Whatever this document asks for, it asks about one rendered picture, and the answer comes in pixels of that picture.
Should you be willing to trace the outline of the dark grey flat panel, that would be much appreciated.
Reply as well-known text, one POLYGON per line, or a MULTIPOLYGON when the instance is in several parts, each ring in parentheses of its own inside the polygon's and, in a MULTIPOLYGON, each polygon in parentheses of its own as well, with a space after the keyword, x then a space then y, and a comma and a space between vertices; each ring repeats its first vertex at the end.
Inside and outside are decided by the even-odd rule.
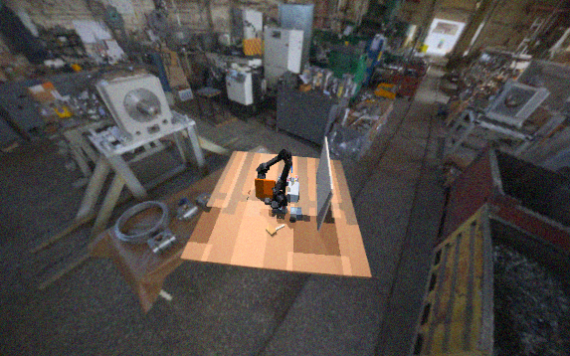
POLYGON ((317 188, 317 223, 318 232, 320 232, 331 200, 334 195, 330 159, 328 152, 327 137, 325 137, 317 172, 316 172, 316 188, 317 188))

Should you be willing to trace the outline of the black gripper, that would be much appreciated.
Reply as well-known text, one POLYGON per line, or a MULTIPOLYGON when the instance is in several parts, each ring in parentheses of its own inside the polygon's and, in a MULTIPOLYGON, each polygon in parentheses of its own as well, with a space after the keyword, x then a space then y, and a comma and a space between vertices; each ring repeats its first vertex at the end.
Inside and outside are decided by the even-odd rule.
MULTIPOLYGON (((265 205, 272 206, 272 200, 270 200, 270 198, 265 198, 265 205)), ((286 202, 281 206, 287 206, 287 199, 286 199, 286 202)))

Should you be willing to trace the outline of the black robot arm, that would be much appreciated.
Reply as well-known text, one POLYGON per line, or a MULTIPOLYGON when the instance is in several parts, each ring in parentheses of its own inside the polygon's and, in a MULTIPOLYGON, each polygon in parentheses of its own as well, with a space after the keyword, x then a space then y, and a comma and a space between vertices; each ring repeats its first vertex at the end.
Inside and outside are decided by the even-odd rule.
POLYGON ((273 209, 279 208, 281 205, 283 205, 286 202, 286 196, 284 194, 285 194, 285 188, 286 188, 286 178, 287 178, 289 170, 292 166, 291 152, 283 149, 280 151, 279 155, 277 155, 276 157, 274 157, 273 159, 271 159, 268 162, 261 163, 258 166, 258 168, 256 169, 256 172, 258 172, 258 176, 256 179, 266 179, 266 173, 268 173, 268 171, 270 170, 270 167, 273 166, 274 164, 278 163, 281 160, 284 160, 285 167, 284 167, 281 178, 278 180, 278 182, 276 184, 276 187, 272 188, 273 189, 273 197, 277 198, 276 200, 272 199, 272 208, 273 209), (282 190, 282 191, 280 191, 280 190, 282 190))

